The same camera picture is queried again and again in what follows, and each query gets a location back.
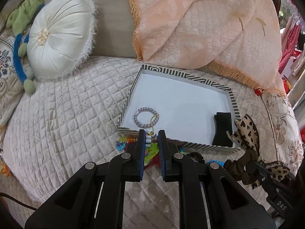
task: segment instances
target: white quilted bed cover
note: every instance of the white quilted bed cover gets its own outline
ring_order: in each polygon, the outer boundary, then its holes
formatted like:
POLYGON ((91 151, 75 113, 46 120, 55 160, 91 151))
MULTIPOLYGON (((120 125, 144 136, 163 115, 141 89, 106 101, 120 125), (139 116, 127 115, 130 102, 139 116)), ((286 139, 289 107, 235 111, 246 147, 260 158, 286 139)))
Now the white quilted bed cover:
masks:
MULTIPOLYGON (((135 59, 92 57, 72 76, 38 81, 32 96, 23 95, 7 127, 3 158, 33 200, 44 202, 88 161, 100 164, 120 153, 116 150, 116 123, 141 64, 135 59)), ((263 160, 277 160, 261 97, 237 82, 184 71, 231 87, 241 116, 250 115, 258 127, 263 160)), ((206 161, 243 155, 243 151, 201 153, 206 161)), ((246 189, 269 207, 261 187, 246 189)), ((144 226, 179 227, 178 184, 163 182, 157 166, 144 171, 142 182, 126 184, 124 227, 144 226)))

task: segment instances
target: black cloth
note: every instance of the black cloth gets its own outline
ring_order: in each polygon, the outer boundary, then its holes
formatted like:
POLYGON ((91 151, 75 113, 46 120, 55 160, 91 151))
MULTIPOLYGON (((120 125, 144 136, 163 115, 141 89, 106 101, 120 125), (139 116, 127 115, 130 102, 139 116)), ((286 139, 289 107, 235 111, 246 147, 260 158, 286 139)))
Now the black cloth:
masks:
POLYGON ((229 139, 227 131, 232 135, 232 119, 231 113, 218 112, 214 115, 216 121, 216 133, 213 139, 213 145, 232 147, 233 142, 229 139))

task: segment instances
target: floral cushion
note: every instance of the floral cushion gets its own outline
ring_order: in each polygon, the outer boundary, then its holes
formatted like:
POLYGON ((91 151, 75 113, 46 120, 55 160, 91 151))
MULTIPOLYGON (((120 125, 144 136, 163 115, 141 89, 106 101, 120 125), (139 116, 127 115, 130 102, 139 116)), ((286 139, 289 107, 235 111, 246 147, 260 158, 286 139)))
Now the floral cushion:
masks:
MULTIPOLYGON (((5 29, 0 35, 0 154, 6 123, 10 119, 23 93, 23 85, 19 80, 13 64, 13 44, 15 37, 11 29, 5 29)), ((32 78, 27 57, 21 62, 28 77, 32 78)))
POLYGON ((288 97, 263 93, 262 99, 272 122, 277 159, 296 174, 303 160, 303 147, 298 123, 288 97))

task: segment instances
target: red clothing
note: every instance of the red clothing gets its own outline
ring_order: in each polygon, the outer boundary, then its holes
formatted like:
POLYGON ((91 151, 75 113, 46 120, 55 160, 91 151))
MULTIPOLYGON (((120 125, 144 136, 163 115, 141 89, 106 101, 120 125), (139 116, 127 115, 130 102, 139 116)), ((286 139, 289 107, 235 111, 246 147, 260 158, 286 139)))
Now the red clothing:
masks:
POLYGON ((288 36, 288 41, 285 47, 285 50, 283 51, 282 59, 279 64, 279 73, 281 74, 286 67, 290 57, 292 56, 292 53, 294 52, 295 45, 298 41, 298 37, 301 31, 301 25, 295 24, 288 36))

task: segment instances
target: beaded bracelet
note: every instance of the beaded bracelet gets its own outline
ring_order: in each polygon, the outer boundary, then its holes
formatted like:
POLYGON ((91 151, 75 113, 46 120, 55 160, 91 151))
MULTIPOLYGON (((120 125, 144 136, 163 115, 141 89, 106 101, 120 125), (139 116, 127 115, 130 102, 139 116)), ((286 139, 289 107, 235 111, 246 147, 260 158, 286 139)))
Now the beaded bracelet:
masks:
POLYGON ((135 121, 135 124, 140 127, 140 128, 150 128, 150 127, 153 127, 154 125, 157 124, 159 120, 159 114, 157 113, 156 110, 150 108, 150 107, 143 107, 143 108, 140 108, 138 109, 138 111, 135 113, 134 115, 134 121, 135 121), (152 119, 150 120, 150 123, 149 124, 142 124, 138 121, 138 115, 142 112, 151 112, 153 114, 153 117, 154 117, 154 120, 152 121, 152 119))

